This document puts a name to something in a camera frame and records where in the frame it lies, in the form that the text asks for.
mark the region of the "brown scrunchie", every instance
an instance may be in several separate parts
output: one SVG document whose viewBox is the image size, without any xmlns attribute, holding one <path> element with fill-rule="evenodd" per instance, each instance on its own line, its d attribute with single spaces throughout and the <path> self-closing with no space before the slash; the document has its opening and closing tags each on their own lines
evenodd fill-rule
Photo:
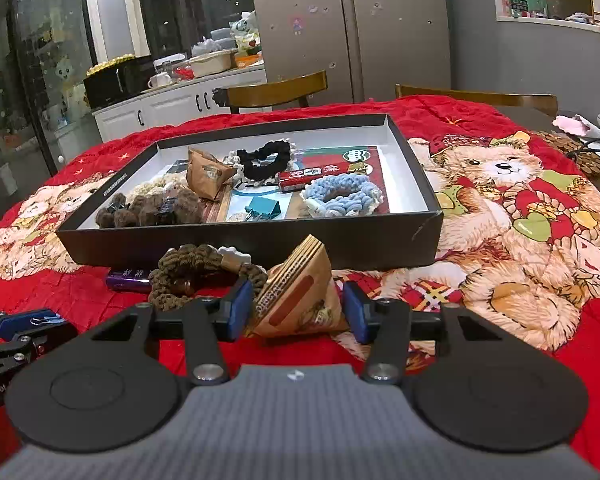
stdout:
<svg viewBox="0 0 600 480">
<path fill-rule="evenodd" d="M 236 262 L 231 255 L 221 256 L 208 245 L 196 247 L 193 244 L 183 245 L 179 249 L 170 249 L 160 258 L 158 268 L 149 275 L 151 293 L 149 302 L 158 310 L 180 308 L 191 301 L 189 296 L 176 296 L 172 293 L 174 282 L 186 278 L 193 273 L 214 272 L 219 269 L 244 276 L 253 284 L 254 298 L 267 283 L 267 273 L 253 264 Z"/>
</svg>

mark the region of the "black scrunchie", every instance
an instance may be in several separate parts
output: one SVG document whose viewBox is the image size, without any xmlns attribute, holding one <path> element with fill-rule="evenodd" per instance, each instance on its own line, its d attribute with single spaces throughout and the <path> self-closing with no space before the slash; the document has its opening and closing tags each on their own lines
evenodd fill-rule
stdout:
<svg viewBox="0 0 600 480">
<path fill-rule="evenodd" d="M 266 166 L 254 166 L 254 160 L 265 160 L 269 155 L 277 153 L 278 156 L 271 164 Z M 291 160 L 291 146 L 286 140 L 272 140 L 255 152 L 238 150 L 236 155 L 240 157 L 240 164 L 244 166 L 244 176 L 256 182 L 261 182 L 276 176 L 280 171 L 285 171 Z"/>
</svg>

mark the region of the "black box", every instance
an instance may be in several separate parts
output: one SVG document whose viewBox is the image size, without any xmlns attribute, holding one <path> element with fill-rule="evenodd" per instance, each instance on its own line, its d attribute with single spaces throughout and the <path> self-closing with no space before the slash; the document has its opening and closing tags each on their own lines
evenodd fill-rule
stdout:
<svg viewBox="0 0 600 480">
<path fill-rule="evenodd" d="M 196 146 L 222 158 L 289 138 L 299 149 L 377 146 L 390 213 L 344 218 L 99 229 L 94 218 L 115 192 L 128 193 L 165 164 L 187 158 Z M 191 243 L 235 246 L 255 264 L 283 262 L 309 234 L 322 241 L 333 269 L 392 269 L 433 263 L 442 211 L 430 183 L 398 127 L 385 114 L 296 119 L 238 126 L 160 140 L 140 153 L 90 196 L 57 231 L 78 264 L 152 269 L 172 247 Z"/>
</svg>

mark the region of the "chair backrest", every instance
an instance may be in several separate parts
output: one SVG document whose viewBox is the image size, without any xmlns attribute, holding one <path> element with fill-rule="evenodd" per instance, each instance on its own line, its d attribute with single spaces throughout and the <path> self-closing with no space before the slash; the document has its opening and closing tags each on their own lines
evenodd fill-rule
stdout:
<svg viewBox="0 0 600 480">
<path fill-rule="evenodd" d="M 437 88 L 419 88 L 416 86 L 395 86 L 395 96 L 407 95 L 445 95 L 474 103 L 492 106 L 525 106 L 540 110 L 543 114 L 555 117 L 558 113 L 558 98 L 552 94 L 496 94 L 493 92 L 469 92 L 464 90 L 443 90 Z"/>
<path fill-rule="evenodd" d="M 303 75 L 284 81 L 259 85 L 233 86 L 226 88 L 226 105 L 232 114 L 239 113 L 238 108 L 262 108 L 295 101 L 301 108 L 309 105 L 307 96 L 327 89 L 327 72 L 321 70 L 314 74 Z"/>
</svg>

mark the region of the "silver screw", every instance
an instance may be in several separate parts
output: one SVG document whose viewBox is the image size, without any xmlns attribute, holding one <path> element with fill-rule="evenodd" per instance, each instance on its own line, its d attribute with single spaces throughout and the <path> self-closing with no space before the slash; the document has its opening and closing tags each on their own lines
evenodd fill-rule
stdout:
<svg viewBox="0 0 600 480">
<path fill-rule="evenodd" d="M 193 375 L 200 381 L 215 381 L 222 377 L 224 370 L 219 365 L 206 363 L 193 368 Z"/>
<path fill-rule="evenodd" d="M 376 363 L 369 367 L 368 374 L 376 381 L 391 381 L 398 376 L 398 368 L 389 363 Z"/>
</svg>

